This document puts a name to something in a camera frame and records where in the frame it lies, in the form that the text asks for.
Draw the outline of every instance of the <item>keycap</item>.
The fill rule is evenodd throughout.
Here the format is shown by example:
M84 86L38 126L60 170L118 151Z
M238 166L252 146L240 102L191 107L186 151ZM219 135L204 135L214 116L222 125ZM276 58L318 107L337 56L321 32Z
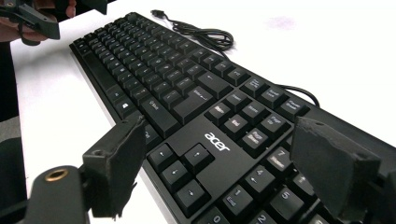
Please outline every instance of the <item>keycap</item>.
M290 121L294 121L297 116L303 116L309 107L302 100L289 99L277 110L279 114Z
M186 217L190 217L209 199L209 195L194 179L175 194L175 200Z
M271 143L272 141L267 135L255 128L245 135L238 142L238 145L252 158L257 158L271 145Z
M195 175L214 160L214 157L201 144L190 149L183 158L186 166Z
M231 117L233 112L230 107L225 105L224 103L219 103L211 108L209 111L205 113L205 116L212 121L216 126L220 126L224 123L228 118Z
M253 198L239 185L225 194L221 199L221 205L234 222L241 221L254 206Z
M233 89L228 82L211 72L206 72L198 77L197 82L210 94L215 96L216 99L222 98Z
M176 154L172 149L163 144L148 155L148 161L157 173L162 172L166 167L177 160Z
M249 194L258 201L262 201L266 196L273 192L275 177L262 165L256 166L246 175L243 186Z
M154 97L148 98L141 107L146 118L162 138L169 137L181 127L177 120Z
M263 92L262 95L259 96L258 100L270 107L271 109L275 109L280 104L282 104L288 96L280 89L270 88L267 91Z
M265 83L264 79L252 77L245 85L241 87L241 90L247 95L256 98L267 88L268 85Z
M198 114L209 108L214 100L214 97L202 89L202 87L196 87L188 93L186 100L174 107L173 111L176 114L177 120L185 125Z
M193 224L230 224L227 218L220 212L217 207L211 208L205 212L198 220L192 222Z
M304 202L290 189L283 188L270 202L276 214L290 221L303 208Z
M264 210L258 212L248 224L277 224Z
M175 161L160 174L160 178L169 191L174 193L187 184L192 179L192 175L180 161Z

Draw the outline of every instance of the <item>black cable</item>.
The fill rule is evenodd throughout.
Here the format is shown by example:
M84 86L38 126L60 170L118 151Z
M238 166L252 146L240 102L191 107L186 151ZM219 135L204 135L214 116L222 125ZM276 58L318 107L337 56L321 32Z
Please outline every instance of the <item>black cable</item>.
M218 29L200 29L186 22L169 20L166 14L160 10L151 10L151 14L159 19L166 18L172 22L172 29L175 32L193 36L201 45L217 51L230 61L223 52L233 46L233 36L230 33Z
M283 89L286 89L286 90L301 92L301 93L305 94L306 96L308 96L309 98L311 98L311 100L314 102L314 104L317 107L320 107L320 104L319 104L319 101L318 101L317 97L315 97L315 95L312 94L311 92L306 91L306 90L301 89L301 88L298 88L298 87L285 86L285 85L278 85L278 86L283 88Z

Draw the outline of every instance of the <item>acer keyboard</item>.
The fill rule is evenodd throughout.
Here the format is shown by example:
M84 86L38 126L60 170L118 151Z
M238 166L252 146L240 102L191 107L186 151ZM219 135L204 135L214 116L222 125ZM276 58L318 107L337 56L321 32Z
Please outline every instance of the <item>acer keyboard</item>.
M145 116L143 168L178 223L341 223L290 161L297 116L327 123L364 147L382 147L137 13L70 48L116 122Z

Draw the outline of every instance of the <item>function key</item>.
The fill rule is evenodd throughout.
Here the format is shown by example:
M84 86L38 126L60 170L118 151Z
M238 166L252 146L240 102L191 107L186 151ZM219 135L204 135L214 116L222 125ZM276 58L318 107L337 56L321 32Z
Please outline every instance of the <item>function key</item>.
M256 98L267 88L268 85L265 84L264 79L253 77L241 87L241 90L247 93L247 95Z
M213 156L201 144L190 149L184 155L184 159L189 170L195 175L214 160Z
M218 63L218 65L216 65L212 72L216 75L218 75L219 77L224 77L226 74L228 74L229 72L233 71L234 67L233 64L229 61L224 61L221 63Z
M192 222L193 224L230 224L225 216L217 207L211 208L205 212L198 220Z
M241 85L248 78L250 78L250 75L242 68L235 68L232 72L224 76L224 79L234 86Z
M186 217L190 217L210 199L210 196L194 179L174 196Z
M309 107L306 106L305 102L298 99L289 99L278 109L279 114L283 115L290 121L295 120L297 116L303 116Z
M162 172L176 159L176 154L166 144L158 147L155 149L155 151L148 155L148 160L157 173Z
M211 54L201 61L201 65L206 69L212 70L220 62L221 58L219 55Z
M192 55L191 58L197 63L201 63L201 61L209 55L209 51L206 49L197 49Z
M239 185L230 190L221 200L224 212L236 223L251 211L253 198Z
M270 88L267 91L263 92L262 95L259 96L258 100L270 107L271 109L275 109L280 104L282 104L288 96L280 89Z
M288 188L282 189L270 204L275 214L286 221L296 217L304 206L304 202Z

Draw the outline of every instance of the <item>white table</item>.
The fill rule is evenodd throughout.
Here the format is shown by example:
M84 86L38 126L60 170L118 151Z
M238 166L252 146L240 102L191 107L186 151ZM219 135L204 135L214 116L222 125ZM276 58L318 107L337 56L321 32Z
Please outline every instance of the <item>white table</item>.
M118 0L109 4L107 16L90 11L61 22L61 40L33 48L20 40L11 43L28 191L49 168L79 167L82 154L114 125L68 45L131 11L151 18L152 9L230 32L232 61L275 83L313 92L325 110L396 146L396 6L391 1ZM144 181L141 171L117 223L172 222ZM91 222L112 223L92 217Z

